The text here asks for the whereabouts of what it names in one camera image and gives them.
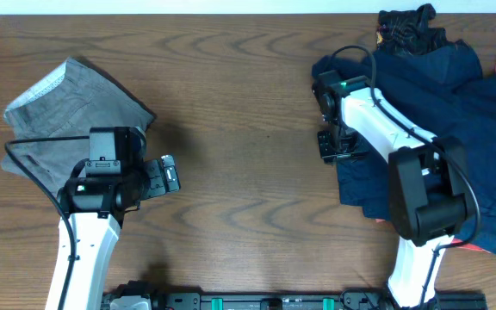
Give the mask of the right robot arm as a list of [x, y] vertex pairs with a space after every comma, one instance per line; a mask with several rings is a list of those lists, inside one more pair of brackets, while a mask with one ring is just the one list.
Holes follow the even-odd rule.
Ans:
[[325, 163], [376, 152], [387, 164], [388, 209], [400, 241], [381, 308], [440, 308], [434, 284], [443, 254], [459, 246], [455, 235], [478, 216], [462, 143], [412, 123], [369, 77], [344, 80], [326, 71], [315, 78], [312, 91], [331, 126], [318, 134]]

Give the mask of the black printed garment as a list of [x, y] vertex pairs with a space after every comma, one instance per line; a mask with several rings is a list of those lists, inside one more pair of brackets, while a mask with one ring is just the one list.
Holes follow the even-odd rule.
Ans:
[[430, 26], [436, 15], [430, 3], [413, 10], [381, 10], [377, 18], [377, 49], [396, 56], [420, 56], [450, 45], [445, 28]]

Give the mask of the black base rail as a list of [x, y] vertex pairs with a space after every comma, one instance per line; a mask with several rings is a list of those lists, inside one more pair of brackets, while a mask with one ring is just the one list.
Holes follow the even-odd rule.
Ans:
[[382, 290], [348, 289], [339, 294], [206, 294], [157, 290], [131, 281], [102, 297], [101, 309], [145, 310], [394, 310]]

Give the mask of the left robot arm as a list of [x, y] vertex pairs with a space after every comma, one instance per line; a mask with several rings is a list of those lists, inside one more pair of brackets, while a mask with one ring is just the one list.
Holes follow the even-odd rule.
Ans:
[[180, 189], [175, 159], [94, 157], [60, 190], [59, 249], [46, 309], [98, 309], [124, 215]]

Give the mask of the folded grey-brown shorts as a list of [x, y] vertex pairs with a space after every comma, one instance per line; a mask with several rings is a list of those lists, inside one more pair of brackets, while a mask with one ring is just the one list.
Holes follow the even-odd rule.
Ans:
[[[93, 127], [139, 127], [156, 115], [112, 77], [74, 58], [43, 77], [4, 110], [17, 140], [82, 137]], [[56, 195], [73, 167], [89, 157], [86, 139], [19, 144], [18, 160]]]

